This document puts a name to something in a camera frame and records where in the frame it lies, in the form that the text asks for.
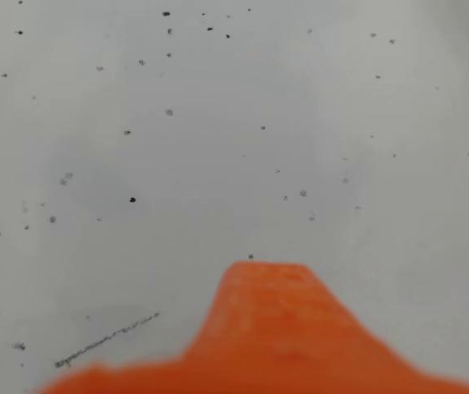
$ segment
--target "orange object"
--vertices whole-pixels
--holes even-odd
[[[469,393],[417,371],[373,338],[306,267],[242,262],[180,358],[93,367],[45,394]]]

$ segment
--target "dirt particle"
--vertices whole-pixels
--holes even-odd
[[[11,347],[15,350],[26,350],[26,345],[22,342],[16,342]]]

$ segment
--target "white surface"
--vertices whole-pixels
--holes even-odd
[[[468,1],[0,0],[0,394],[177,354],[249,254],[469,379],[468,153]]]

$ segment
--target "black speck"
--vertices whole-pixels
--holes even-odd
[[[22,342],[16,342],[11,347],[15,350],[26,350],[26,345]]]

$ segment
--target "pencil mark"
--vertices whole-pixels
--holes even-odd
[[[26,345],[22,342],[15,342],[11,347],[15,350],[26,350]]]
[[[159,312],[156,312],[155,314],[149,316],[148,318],[143,318],[141,320],[138,320],[136,322],[134,322],[133,324],[131,324],[130,326],[127,326],[125,328],[121,328],[120,330],[117,330],[117,331],[114,331],[112,334],[110,335],[107,335],[106,337],[104,337],[103,339],[100,339],[94,343],[91,343],[89,344],[88,346],[85,346],[83,349],[75,352],[74,354],[72,355],[69,355],[68,357],[66,357],[65,359],[62,359],[62,360],[59,360],[55,363],[55,368],[61,368],[62,366],[64,365],[67,365],[67,366],[70,366],[70,363],[75,360],[76,358],[82,356],[84,353],[86,353],[87,351],[90,351],[98,346],[101,346],[103,345],[106,341],[110,341],[112,340],[115,336],[119,335],[119,334],[126,334],[127,332],[135,329],[135,328],[138,328],[140,326],[142,326],[143,324],[149,322],[150,320],[152,320],[153,318],[157,318],[159,316]]]

